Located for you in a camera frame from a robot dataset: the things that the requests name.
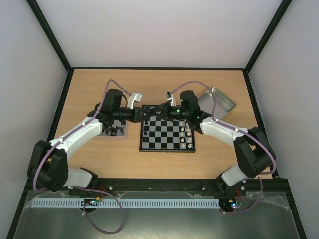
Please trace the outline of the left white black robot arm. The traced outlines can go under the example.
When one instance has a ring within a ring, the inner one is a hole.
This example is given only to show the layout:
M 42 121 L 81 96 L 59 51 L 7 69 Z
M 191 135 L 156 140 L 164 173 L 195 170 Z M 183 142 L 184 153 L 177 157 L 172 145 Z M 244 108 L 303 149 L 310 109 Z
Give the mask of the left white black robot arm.
M 102 134 L 114 121 L 141 122 L 146 112 L 135 107 L 141 93 L 131 93 L 126 106 L 121 106 L 123 92 L 109 89 L 100 103 L 87 114 L 84 120 L 64 135 L 49 142 L 39 141 L 33 149 L 27 176 L 32 180 L 34 191 L 48 189 L 56 192 L 63 187 L 86 188 L 94 173 L 87 169 L 70 169 L 68 161 L 88 141 Z

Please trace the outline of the black aluminium frame rail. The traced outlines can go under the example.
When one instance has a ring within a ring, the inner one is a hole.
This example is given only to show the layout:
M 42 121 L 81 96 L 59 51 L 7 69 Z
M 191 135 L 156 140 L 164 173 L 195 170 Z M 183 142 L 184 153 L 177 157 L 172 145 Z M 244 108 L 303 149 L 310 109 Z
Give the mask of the black aluminium frame rail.
M 263 195 L 266 193 L 285 193 L 291 195 L 291 189 L 287 179 L 262 179 Z M 259 192 L 260 182 L 258 179 L 250 179 L 246 183 L 240 182 L 221 193 L 217 188 L 215 179 L 112 179 L 95 178 L 89 184 L 89 189 L 105 189 L 106 192 L 116 196 L 124 192 L 187 192 L 199 194 L 204 197 L 232 198 L 245 196 L 248 192 Z M 78 189 L 68 190 L 67 187 L 59 189 L 70 192 L 71 195 L 85 197 L 97 195 L 97 193 L 85 192 Z

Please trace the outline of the pink tin with black pieces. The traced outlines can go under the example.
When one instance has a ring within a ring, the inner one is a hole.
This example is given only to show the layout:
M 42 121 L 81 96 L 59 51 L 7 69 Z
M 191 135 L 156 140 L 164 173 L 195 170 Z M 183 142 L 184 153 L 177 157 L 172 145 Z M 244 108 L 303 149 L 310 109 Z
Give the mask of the pink tin with black pieces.
M 126 140 L 127 123 L 115 120 L 104 132 L 97 136 L 99 140 Z

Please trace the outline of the black silver chess board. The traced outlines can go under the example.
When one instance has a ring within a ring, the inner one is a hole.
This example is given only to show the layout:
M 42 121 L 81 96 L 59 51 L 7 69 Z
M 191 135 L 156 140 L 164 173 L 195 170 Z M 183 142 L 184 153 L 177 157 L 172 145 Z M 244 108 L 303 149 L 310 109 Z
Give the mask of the black silver chess board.
M 184 127 L 185 137 L 181 137 L 181 128 Z M 151 116 L 149 119 L 141 121 L 141 133 L 140 133 L 140 152 L 187 152 L 195 153 L 195 136 L 194 131 L 191 130 L 192 136 L 187 136 L 187 129 L 190 128 L 186 120 L 174 120 L 166 121 L 159 119 L 155 116 Z M 182 148 L 181 139 L 184 138 L 186 148 Z

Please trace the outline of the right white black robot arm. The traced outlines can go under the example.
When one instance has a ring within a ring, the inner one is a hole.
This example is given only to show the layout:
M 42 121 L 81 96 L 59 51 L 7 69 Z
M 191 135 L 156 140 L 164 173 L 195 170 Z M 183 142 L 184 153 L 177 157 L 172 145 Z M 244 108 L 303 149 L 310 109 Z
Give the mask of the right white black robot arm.
M 181 106 L 172 105 L 172 100 L 146 111 L 145 117 L 157 116 L 163 120 L 185 120 L 190 128 L 202 135 L 212 136 L 234 148 L 237 164 L 222 172 L 216 178 L 218 191 L 230 194 L 241 181 L 265 174 L 276 169 L 273 150 L 264 133 L 257 127 L 246 129 L 216 119 L 203 111 L 194 91 L 180 93 Z

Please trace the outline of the gold silver empty tin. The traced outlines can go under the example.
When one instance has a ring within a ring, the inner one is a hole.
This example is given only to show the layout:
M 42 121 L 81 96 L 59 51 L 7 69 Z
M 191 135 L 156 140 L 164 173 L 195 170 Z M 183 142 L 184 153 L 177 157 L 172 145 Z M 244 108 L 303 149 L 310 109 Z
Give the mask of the gold silver empty tin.
M 236 103 L 215 87 L 212 88 L 212 92 L 216 99 L 214 117 L 218 120 L 224 120 L 233 112 Z M 209 91 L 198 96 L 198 102 L 203 111 L 212 113 L 213 96 Z

